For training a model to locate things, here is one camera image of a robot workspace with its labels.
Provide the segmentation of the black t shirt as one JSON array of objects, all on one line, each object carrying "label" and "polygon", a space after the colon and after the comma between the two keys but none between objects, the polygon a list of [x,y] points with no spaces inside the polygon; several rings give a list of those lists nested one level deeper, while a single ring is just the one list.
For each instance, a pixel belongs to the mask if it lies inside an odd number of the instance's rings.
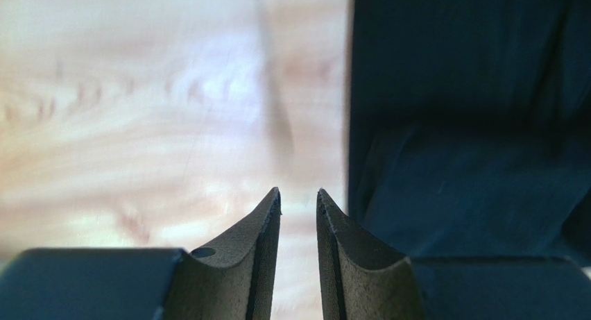
[{"label": "black t shirt", "polygon": [[348,213],[412,257],[590,265],[590,0],[354,0]]}]

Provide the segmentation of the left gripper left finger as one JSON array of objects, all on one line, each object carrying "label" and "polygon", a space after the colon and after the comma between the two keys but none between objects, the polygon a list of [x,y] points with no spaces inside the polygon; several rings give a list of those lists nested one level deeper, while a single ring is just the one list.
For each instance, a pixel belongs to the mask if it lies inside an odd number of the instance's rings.
[{"label": "left gripper left finger", "polygon": [[36,248],[1,270],[2,319],[268,319],[280,230],[273,188],[208,243]]}]

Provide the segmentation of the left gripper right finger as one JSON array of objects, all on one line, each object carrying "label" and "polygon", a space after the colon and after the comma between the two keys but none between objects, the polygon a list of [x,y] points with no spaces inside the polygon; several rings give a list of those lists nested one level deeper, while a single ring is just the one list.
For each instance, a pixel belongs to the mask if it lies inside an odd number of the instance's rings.
[{"label": "left gripper right finger", "polygon": [[556,257],[410,257],[316,200],[325,319],[589,319],[590,279]]}]

